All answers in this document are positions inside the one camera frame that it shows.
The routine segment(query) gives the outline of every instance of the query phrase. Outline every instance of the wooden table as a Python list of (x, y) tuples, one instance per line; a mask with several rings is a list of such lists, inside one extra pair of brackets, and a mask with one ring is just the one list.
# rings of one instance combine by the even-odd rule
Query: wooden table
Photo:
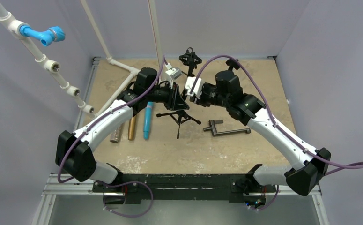
[[(156, 60), (120, 60), (135, 68), (152, 67), (158, 70)], [(172, 66), (187, 72), (187, 67), (178, 60), (169, 61)], [(283, 92), (278, 70), (274, 60), (241, 60), (261, 88), (273, 114), (285, 126), (294, 131), (288, 104)], [(201, 78), (215, 83), (215, 74), (226, 70), (224, 60), (210, 63)], [(235, 72), (245, 93), (259, 97), (258, 92), (240, 69)], [(98, 111), (113, 94), (128, 71), (112, 66), (101, 60), (93, 83), (89, 104)], [(186, 76), (176, 80), (183, 87)], [(205, 108), (188, 101), (191, 116), (202, 121), (201, 125), (188, 121), (181, 125), (180, 139), (176, 139), (178, 126), (170, 117), (156, 118), (157, 113), (166, 113), (162, 104), (155, 104), (149, 140), (143, 138), (144, 110), (137, 115), (135, 140), (127, 139), (128, 122), (122, 127), (119, 143), (111, 143), (107, 137), (94, 152), (97, 161), (115, 165), (125, 173), (245, 173), (255, 164), (286, 165), (287, 160), (266, 139), (252, 131), (250, 134), (234, 134), (212, 137), (203, 132), (209, 120), (224, 120), (217, 125), (218, 131), (244, 128), (232, 119), (225, 108), (211, 106)]]

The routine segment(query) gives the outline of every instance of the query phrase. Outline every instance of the gray wall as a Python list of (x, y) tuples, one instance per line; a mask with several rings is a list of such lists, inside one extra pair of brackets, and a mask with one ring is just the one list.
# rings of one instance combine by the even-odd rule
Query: gray wall
[[(179, 56), (190, 46), (201, 57), (277, 55), (308, 1), (155, 0), (162, 51), (168, 58)], [(74, 32), (86, 40), (86, 48), (103, 56), (79, 1), (56, 2)], [(115, 58), (156, 57), (146, 0), (88, 0), (88, 4)]]
[[(297, 133), (363, 160), (363, 1), (311, 0), (277, 58)], [(333, 225), (363, 224), (363, 169), (321, 182)]]
[[(58, 6), (34, 0), (23, 4), (2, 0), (2, 4), (37, 30), (54, 25), (65, 30), (64, 42), (39, 48), (60, 62), (62, 75), (83, 92), (92, 55), (69, 32)], [(76, 103), (0, 24), (0, 224), (31, 223), (47, 177), (58, 169), (57, 137), (73, 128), (77, 113)]]

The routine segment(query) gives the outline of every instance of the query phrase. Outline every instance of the blue pipe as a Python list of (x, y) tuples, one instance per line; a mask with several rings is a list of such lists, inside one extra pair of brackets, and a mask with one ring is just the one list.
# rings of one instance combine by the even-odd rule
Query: blue pipe
[(29, 26), (21, 26), (20, 34), (39, 40), (43, 46), (49, 46), (53, 41), (59, 42), (66, 39), (64, 31), (60, 27), (51, 27), (46, 31), (36, 31)]
[(148, 139), (149, 132), (151, 129), (151, 115), (152, 115), (152, 107), (154, 107), (153, 102), (148, 102), (147, 107), (144, 111), (144, 139)]

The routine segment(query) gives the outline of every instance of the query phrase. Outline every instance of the blue valve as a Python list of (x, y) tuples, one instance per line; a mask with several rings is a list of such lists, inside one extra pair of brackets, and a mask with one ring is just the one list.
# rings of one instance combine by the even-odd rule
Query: blue valve
[(60, 27), (51, 27), (46, 31), (36, 31), (29, 26), (21, 26), (20, 34), (25, 37), (32, 37), (39, 40), (43, 46), (49, 46), (53, 41), (59, 42), (66, 39), (66, 34)]

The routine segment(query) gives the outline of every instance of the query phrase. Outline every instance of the tripod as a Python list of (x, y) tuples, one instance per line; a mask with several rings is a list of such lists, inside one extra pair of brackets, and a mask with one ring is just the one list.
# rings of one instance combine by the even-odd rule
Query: tripod
[(201, 124), (201, 122), (197, 119), (195, 119), (194, 117), (188, 115), (184, 110), (179, 110), (179, 111), (175, 111), (175, 112), (168, 112), (168, 113), (158, 113), (156, 115), (156, 117), (162, 117), (162, 116), (170, 116), (173, 118), (173, 120), (177, 123), (178, 125), (178, 132), (177, 132), (177, 139), (180, 137), (180, 125), (192, 120), (197, 124)]

